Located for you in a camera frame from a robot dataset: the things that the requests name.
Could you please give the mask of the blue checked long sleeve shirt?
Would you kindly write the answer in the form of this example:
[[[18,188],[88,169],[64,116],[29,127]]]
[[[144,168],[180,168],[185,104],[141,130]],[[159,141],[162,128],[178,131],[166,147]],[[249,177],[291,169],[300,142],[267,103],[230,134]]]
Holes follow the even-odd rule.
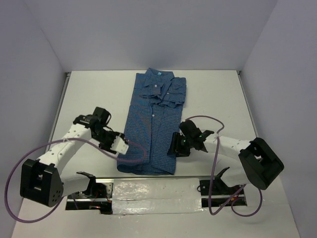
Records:
[[[124,129],[133,145],[118,156],[118,171],[149,176],[175,173],[176,157],[168,150],[173,133],[179,131],[185,99],[186,78],[153,68],[136,74]]]

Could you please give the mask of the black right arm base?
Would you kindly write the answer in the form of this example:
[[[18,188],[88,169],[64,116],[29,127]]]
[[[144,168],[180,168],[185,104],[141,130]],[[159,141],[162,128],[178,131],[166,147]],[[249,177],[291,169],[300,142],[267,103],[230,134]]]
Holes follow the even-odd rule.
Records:
[[[196,190],[201,196],[201,204],[203,208],[208,208],[208,194],[210,188],[210,180],[207,177],[199,178],[199,185]],[[233,195],[241,185],[236,185],[234,187],[226,186],[222,181],[216,181],[213,183],[212,194],[211,194],[211,206],[220,207],[231,195]],[[234,203],[233,206],[246,206],[246,198],[243,190],[235,195],[233,199],[226,206],[231,206],[232,202],[239,197],[238,201]]]

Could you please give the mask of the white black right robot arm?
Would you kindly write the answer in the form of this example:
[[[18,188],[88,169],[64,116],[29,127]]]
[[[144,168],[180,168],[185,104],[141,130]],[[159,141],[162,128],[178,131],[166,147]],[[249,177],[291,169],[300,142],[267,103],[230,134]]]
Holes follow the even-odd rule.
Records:
[[[238,140],[217,135],[214,131],[201,131],[192,120],[179,126],[173,133],[168,155],[189,157],[191,149],[205,153],[218,153],[241,164],[238,168],[227,167],[219,173],[216,190],[228,193],[236,185],[252,184],[266,190],[284,170],[284,164],[262,138]]]

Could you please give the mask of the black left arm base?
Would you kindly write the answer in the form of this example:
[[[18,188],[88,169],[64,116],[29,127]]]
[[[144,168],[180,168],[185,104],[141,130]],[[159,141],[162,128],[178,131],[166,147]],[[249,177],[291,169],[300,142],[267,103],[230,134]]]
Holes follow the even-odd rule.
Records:
[[[66,211],[97,210],[101,214],[112,214],[112,182],[96,183],[90,194],[76,192],[66,200]]]

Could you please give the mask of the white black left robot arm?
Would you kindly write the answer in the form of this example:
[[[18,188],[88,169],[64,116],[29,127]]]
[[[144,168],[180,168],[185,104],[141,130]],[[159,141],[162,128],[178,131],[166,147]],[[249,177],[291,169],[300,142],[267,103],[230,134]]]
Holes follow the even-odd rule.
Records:
[[[110,112],[100,107],[90,115],[76,117],[64,137],[53,143],[49,151],[23,163],[20,195],[48,207],[77,192],[88,198],[94,196],[97,192],[94,175],[79,171],[73,176],[63,177],[62,171],[78,150],[92,139],[99,143],[95,148],[111,158],[127,153],[129,146],[124,134],[106,130],[110,119]]]

